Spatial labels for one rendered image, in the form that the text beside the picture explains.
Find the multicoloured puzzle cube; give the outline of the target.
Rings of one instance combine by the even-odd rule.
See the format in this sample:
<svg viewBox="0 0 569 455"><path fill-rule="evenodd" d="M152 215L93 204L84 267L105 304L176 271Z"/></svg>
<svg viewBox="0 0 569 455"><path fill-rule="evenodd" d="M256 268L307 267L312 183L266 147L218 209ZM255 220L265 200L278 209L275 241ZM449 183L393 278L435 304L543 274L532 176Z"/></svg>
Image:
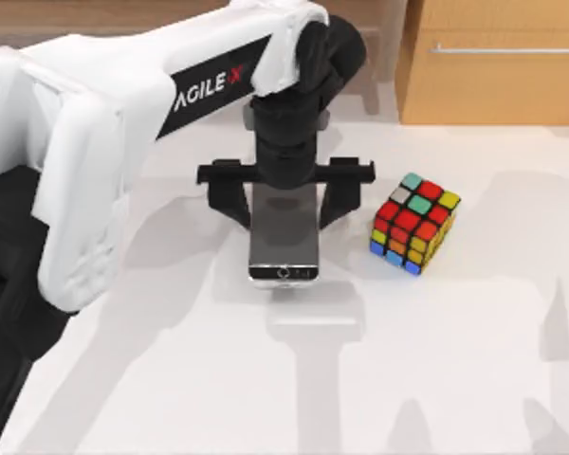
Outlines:
<svg viewBox="0 0 569 455"><path fill-rule="evenodd" d="M459 194L407 173L376 212L369 251L421 275L449 233L461 201Z"/></svg>

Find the black smartphone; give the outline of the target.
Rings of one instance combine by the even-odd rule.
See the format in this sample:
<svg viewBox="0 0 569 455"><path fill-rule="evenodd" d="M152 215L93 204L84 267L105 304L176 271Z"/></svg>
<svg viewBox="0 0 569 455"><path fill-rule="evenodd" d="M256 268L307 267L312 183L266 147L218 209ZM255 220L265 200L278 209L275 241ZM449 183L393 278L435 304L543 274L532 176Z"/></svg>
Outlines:
<svg viewBox="0 0 569 455"><path fill-rule="evenodd" d="M248 276L258 286L293 287L320 270L317 188L278 190L256 183L251 192Z"/></svg>

